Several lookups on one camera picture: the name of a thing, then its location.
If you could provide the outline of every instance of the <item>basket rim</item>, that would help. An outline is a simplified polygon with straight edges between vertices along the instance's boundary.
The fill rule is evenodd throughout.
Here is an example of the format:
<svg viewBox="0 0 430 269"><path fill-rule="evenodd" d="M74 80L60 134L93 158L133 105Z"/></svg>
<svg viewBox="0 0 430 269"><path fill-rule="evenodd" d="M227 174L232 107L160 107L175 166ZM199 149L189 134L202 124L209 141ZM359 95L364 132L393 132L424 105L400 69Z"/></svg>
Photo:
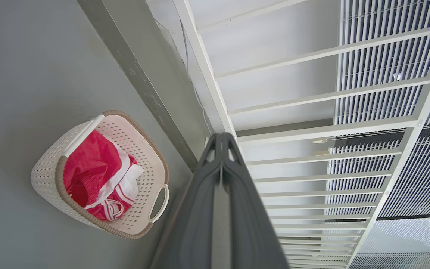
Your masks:
<svg viewBox="0 0 430 269"><path fill-rule="evenodd" d="M167 162L165 161L165 158L162 156L162 153L160 152L159 148L157 148L157 146L154 144L152 139L150 139L150 137L147 135L147 133L145 133L145 131L133 120L133 118L130 117L128 114L126 114L122 111L118 111L118 110L109 110L109 111L102 113L102 115L104 117L116 115L116 116L120 116L120 117L126 119L137 130L137 132L139 132L145 138L145 140L149 143L149 145L152 147L152 149L155 151L155 153L157 154L157 156L160 158L160 160L162 162L163 168L165 170L164 183L167 184L169 182L169 170L167 168ZM126 233L126 232L123 232L121 230L117 230L116 228L111 227L107 223L99 220L98 218L94 217L91 213L89 213L87 210L82 208L82 206L80 206L78 203L76 203L70 197L70 195L67 193L67 190L65 189L63 175L64 175L64 167L65 167L66 162L67 162L66 156L62 155L61 157L59 157L59 160L58 160L57 166L56 166L56 170L55 170L55 185L56 185L57 192L59 193L59 196L61 196L61 199L68 206L70 206L77 213L79 213L81 216L86 218L88 221L90 221L94 225L97 225L99 228L101 228L101 229L103 229L103 230L105 230L105 231L107 231L113 235L117 235L119 237L122 237L122 238L139 239L142 236L144 236L145 234L147 234L148 231L150 231L150 229L152 228L152 225L153 225L153 223L151 223L151 222L149 222L147 224L147 226L140 233L135 234L135 235L131 235L129 233Z"/></svg>

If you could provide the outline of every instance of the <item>white basket handle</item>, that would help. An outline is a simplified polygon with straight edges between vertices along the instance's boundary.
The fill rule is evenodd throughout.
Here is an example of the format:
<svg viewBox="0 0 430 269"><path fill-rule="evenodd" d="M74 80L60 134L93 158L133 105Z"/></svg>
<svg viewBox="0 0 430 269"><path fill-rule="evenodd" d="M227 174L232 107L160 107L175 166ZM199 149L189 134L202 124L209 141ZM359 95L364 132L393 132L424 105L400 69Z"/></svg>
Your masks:
<svg viewBox="0 0 430 269"><path fill-rule="evenodd" d="M157 215L154 216L154 218L150 218L150 215L152 215L152 211L154 210L155 201L157 201L157 199L154 200L152 208L150 208L149 212L149 222L151 223L156 222L160 218L160 216L162 216L163 212L165 211L165 208L167 207L167 204L169 203L169 186L167 186L167 184L164 184L162 187L160 187L159 191L157 191L156 197L159 197L160 191L162 191L162 189L165 189L165 198L163 200L163 204L160 208L160 211L157 213Z"/></svg>

